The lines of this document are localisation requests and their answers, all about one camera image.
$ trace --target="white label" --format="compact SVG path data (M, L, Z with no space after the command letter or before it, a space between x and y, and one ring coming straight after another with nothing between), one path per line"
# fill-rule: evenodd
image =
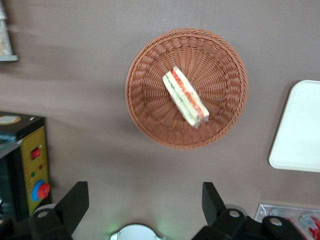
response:
M15 124L21 120L19 116L0 116L0 125Z

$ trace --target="black machine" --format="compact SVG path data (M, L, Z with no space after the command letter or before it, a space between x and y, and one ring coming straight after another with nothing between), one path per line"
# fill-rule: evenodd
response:
M54 209L39 210L17 224L5 219L0 223L0 240L72 240L88 207L88 183L78 182ZM304 240L283 217L267 216L259 223L226 208L211 182L203 183L202 210L208 225L192 240Z
M0 112L0 217L21 221L49 203L45 119Z

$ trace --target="plastic tray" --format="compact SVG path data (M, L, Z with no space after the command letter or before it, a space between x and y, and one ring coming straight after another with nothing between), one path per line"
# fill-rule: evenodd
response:
M319 103L320 81L292 88L269 156L274 168L320 172Z

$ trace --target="sandwich wrapper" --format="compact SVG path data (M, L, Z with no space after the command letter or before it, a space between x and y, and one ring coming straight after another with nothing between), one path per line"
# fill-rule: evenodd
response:
M162 81L183 118L194 128L209 121L209 111L182 71L174 66Z

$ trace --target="brown woven basket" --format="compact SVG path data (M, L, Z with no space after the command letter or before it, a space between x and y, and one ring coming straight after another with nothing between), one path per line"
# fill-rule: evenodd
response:
M208 109L209 122L190 126L172 101L162 76L177 66ZM236 123L247 99L245 66L220 36L180 28L150 41L134 59L125 86L129 114L154 141L175 149L206 146Z

